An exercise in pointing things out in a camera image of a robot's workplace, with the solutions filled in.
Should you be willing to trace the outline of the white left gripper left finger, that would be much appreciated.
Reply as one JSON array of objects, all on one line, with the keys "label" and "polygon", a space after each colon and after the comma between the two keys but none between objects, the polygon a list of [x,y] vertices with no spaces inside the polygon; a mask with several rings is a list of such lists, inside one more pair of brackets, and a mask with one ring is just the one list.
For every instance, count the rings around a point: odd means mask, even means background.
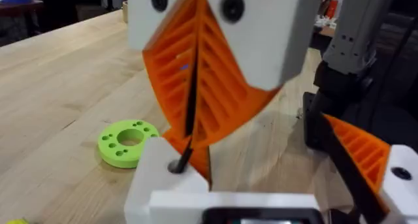
[{"label": "white left gripper left finger", "polygon": [[169,164],[180,154],[163,137],[145,141],[124,205],[127,224],[150,223],[148,203],[153,191],[207,192],[209,183],[192,166],[181,174],[169,172]]}]

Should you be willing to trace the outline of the finger of the white orange right gripper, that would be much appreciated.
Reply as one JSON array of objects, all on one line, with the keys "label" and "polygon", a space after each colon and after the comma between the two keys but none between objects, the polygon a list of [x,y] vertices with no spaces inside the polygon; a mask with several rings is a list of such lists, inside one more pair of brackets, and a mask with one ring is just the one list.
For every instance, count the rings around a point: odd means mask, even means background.
[{"label": "finger of the white orange right gripper", "polygon": [[128,0],[128,43],[139,50],[174,135],[186,136],[199,0]]},{"label": "finger of the white orange right gripper", "polygon": [[256,94],[237,112],[257,115],[302,70],[321,0],[207,0],[247,87]]}]

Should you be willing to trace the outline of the white orange left gripper right finger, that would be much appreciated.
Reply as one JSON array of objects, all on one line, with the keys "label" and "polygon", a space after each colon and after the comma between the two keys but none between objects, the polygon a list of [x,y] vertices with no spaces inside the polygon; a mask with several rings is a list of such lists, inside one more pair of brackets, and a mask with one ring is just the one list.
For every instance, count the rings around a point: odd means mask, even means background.
[{"label": "white orange left gripper right finger", "polygon": [[321,144],[336,165],[361,223],[417,222],[417,152],[333,116],[321,116]]}]

